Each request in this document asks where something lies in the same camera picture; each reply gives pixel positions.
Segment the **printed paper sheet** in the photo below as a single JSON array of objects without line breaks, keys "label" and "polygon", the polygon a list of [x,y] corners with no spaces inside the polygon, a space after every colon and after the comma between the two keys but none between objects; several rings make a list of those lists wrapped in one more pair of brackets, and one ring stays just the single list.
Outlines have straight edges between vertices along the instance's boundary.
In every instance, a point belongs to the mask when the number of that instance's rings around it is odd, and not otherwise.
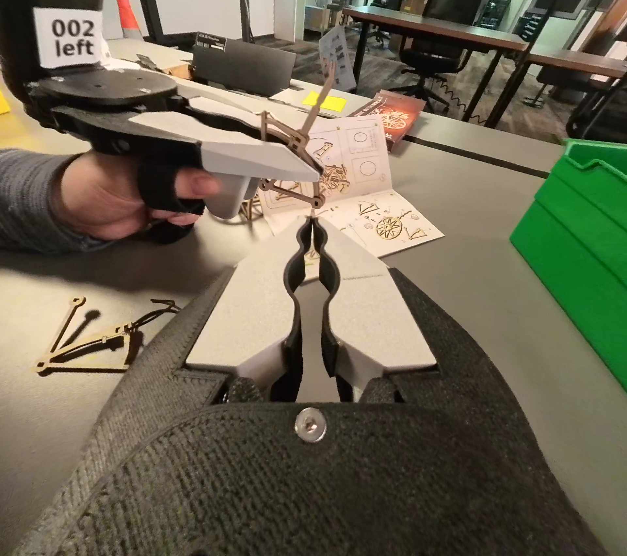
[{"label": "printed paper sheet", "polygon": [[345,92],[356,89],[344,27],[341,25],[332,27],[320,38],[318,48],[325,80],[333,74],[332,89]]}]

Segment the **orange traffic cone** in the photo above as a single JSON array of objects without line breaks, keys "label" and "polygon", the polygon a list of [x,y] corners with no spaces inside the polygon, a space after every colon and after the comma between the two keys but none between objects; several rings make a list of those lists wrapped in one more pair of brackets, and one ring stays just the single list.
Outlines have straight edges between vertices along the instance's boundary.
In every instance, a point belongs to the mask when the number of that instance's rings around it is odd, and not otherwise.
[{"label": "orange traffic cone", "polygon": [[121,31],[124,39],[143,41],[144,37],[140,30],[134,11],[129,0],[116,0],[119,10]]}]

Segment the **wooden triangular frame part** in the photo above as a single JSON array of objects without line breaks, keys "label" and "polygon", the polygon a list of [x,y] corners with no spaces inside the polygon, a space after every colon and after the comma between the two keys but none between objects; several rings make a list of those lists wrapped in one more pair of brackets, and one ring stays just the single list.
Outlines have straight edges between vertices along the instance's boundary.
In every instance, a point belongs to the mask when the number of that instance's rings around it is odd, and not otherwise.
[{"label": "wooden triangular frame part", "polygon": [[[35,360],[32,371],[37,375],[44,377],[54,372],[125,373],[129,370],[134,359],[133,343],[137,335],[132,322],[113,325],[102,332],[64,346],[61,344],[70,322],[86,301],[83,296],[70,300],[69,311],[56,338],[50,348]],[[119,361],[113,364],[94,362],[91,356],[103,350],[117,354]]]}]

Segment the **person's left hand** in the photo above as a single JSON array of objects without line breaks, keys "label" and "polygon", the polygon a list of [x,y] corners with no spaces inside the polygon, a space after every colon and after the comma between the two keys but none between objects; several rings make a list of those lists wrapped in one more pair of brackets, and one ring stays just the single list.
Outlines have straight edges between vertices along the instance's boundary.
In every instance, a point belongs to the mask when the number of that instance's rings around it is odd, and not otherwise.
[{"label": "person's left hand", "polygon": [[80,155],[54,182],[51,212],[75,233],[104,241],[130,237],[156,222],[186,226],[200,218],[147,207],[137,187],[138,168],[131,156]]}]

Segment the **black cardboard box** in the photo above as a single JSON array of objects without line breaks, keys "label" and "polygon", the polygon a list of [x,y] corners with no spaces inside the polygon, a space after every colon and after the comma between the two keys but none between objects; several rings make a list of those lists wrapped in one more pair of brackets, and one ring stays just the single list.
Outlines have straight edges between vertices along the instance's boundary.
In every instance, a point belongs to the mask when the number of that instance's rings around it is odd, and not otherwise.
[{"label": "black cardboard box", "polygon": [[196,82],[272,97],[290,87],[296,59],[285,50],[198,32],[191,74]]}]

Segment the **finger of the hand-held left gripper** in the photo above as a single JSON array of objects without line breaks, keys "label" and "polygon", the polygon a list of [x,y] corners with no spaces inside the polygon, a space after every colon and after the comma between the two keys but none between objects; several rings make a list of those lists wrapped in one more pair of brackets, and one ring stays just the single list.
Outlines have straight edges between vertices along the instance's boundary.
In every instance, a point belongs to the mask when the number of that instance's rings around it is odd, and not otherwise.
[{"label": "finger of the hand-held left gripper", "polygon": [[[194,214],[204,204],[213,215],[230,219],[255,195],[262,178],[311,184],[317,178],[285,144],[208,127],[185,113],[137,113],[129,124],[133,153],[140,158],[138,189],[151,208]],[[218,192],[178,198],[176,177],[183,168],[208,172],[217,179]]]},{"label": "finger of the hand-held left gripper", "polygon": [[214,99],[197,96],[186,99],[185,115],[201,124],[224,131],[239,132],[247,137],[297,146],[289,118],[267,110],[250,111]]}]

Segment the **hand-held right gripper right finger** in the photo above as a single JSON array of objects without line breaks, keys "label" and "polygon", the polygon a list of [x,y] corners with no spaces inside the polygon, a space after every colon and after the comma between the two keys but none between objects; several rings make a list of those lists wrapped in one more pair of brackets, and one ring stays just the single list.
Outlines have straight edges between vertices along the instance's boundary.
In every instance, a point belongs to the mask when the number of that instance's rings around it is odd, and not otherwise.
[{"label": "hand-held right gripper right finger", "polygon": [[433,355],[388,266],[322,217],[312,220],[319,280],[328,291],[321,348],[340,394],[373,379],[431,370]]}]

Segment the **green plastic bin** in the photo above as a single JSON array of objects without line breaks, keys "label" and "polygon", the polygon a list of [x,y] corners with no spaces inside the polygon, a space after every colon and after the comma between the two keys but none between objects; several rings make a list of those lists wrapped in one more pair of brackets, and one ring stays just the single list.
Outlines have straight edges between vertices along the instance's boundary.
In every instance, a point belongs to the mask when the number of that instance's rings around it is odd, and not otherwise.
[{"label": "green plastic bin", "polygon": [[510,241],[626,390],[626,284],[538,201]]},{"label": "green plastic bin", "polygon": [[626,145],[567,141],[536,199],[626,284]]}]

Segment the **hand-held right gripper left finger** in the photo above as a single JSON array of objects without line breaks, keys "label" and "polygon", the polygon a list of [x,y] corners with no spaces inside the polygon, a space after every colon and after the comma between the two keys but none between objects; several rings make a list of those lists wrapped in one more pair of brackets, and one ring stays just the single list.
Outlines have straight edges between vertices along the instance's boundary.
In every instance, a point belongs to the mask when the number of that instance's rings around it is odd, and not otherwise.
[{"label": "hand-held right gripper left finger", "polygon": [[305,279],[312,219],[299,216],[255,246],[233,270],[185,365],[271,388],[300,387],[302,324],[295,291]]}]

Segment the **person's left forearm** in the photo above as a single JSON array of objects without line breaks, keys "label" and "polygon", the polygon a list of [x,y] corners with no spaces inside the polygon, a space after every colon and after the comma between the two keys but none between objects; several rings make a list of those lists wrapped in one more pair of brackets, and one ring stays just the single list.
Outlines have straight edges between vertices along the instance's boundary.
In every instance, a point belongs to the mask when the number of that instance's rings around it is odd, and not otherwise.
[{"label": "person's left forearm", "polygon": [[55,183],[78,157],[1,150],[1,249],[59,255],[110,245],[72,231],[53,214]]}]

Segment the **red model kit box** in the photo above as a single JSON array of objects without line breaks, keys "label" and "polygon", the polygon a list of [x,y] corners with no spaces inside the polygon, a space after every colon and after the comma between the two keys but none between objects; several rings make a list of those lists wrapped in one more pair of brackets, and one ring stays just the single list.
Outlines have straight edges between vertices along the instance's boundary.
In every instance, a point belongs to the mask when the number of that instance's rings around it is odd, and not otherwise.
[{"label": "red model kit box", "polygon": [[365,105],[349,114],[350,118],[379,116],[382,121],[388,152],[409,135],[426,101],[400,92],[380,90]]}]

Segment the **wooden spoked wheel part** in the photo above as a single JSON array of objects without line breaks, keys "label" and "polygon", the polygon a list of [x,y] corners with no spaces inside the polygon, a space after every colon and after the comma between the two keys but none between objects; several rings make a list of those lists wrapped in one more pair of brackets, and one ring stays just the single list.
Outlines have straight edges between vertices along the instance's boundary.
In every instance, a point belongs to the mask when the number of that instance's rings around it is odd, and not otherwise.
[{"label": "wooden spoked wheel part", "polygon": [[254,195],[251,199],[244,200],[239,206],[238,214],[224,222],[228,225],[252,225],[257,221],[263,221],[263,206],[259,195]]}]

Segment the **wooden model frame part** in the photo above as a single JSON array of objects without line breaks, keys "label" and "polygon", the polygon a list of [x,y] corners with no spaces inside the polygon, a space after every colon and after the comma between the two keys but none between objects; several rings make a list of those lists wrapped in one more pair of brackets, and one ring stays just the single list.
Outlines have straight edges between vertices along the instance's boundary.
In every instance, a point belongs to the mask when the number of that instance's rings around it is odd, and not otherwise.
[{"label": "wooden model frame part", "polygon": [[267,141],[268,137],[272,134],[271,127],[278,129],[278,133],[275,133],[274,136],[277,137],[280,141],[282,141],[287,148],[294,153],[294,155],[298,156],[300,160],[306,163],[310,168],[313,168],[317,173],[317,178],[312,182],[313,188],[313,196],[309,197],[305,194],[295,192],[293,190],[289,190],[288,188],[283,188],[278,185],[278,180],[274,178],[262,178],[259,183],[259,189],[261,191],[272,191],[278,193],[279,195],[287,196],[294,198],[296,200],[300,200],[309,204],[311,207],[311,215],[315,215],[315,211],[321,209],[325,204],[325,197],[320,190],[320,182],[319,179],[322,176],[323,168],[322,166],[314,159],[307,151],[307,145],[310,141],[310,129],[312,128],[314,121],[318,117],[318,113],[320,112],[320,108],[322,103],[325,101],[327,95],[332,89],[334,80],[335,80],[335,70],[337,67],[337,63],[331,60],[323,60],[322,66],[327,76],[325,84],[320,91],[316,104],[309,111],[305,122],[301,129],[293,129],[289,127],[284,122],[280,121],[276,118],[272,113],[263,111],[260,114],[261,118],[261,137],[263,141]]}]

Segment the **brown desk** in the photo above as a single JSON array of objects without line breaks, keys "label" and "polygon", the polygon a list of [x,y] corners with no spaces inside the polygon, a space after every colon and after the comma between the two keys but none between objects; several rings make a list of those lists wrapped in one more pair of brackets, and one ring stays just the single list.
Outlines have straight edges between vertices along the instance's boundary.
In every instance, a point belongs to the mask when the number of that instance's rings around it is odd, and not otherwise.
[{"label": "brown desk", "polygon": [[537,82],[575,94],[563,117],[564,136],[626,143],[626,60],[572,50],[531,53],[525,73],[539,66]]},{"label": "brown desk", "polygon": [[516,52],[518,58],[525,57],[525,54],[534,46],[533,42],[525,42],[513,34],[381,7],[345,7],[342,13],[362,25],[353,63],[353,73],[357,84],[359,83],[367,35],[372,25],[379,26],[387,33],[401,34],[405,37],[459,47],[472,52],[495,51],[496,54],[489,68],[483,74],[472,100],[466,106],[462,117],[463,122],[468,122],[474,115],[474,109],[486,90],[500,58],[506,52]]}]

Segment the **yellow sticky note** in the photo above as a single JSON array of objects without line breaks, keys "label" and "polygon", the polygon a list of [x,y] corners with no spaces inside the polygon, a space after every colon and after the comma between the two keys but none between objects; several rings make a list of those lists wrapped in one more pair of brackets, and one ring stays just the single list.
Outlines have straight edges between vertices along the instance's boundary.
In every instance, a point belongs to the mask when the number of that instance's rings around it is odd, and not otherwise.
[{"label": "yellow sticky note", "polygon": [[340,113],[347,105],[347,99],[337,96],[327,95],[321,103],[318,103],[318,98],[321,92],[310,91],[306,97],[302,100],[303,106],[318,106],[323,111],[331,111],[334,113]]}]

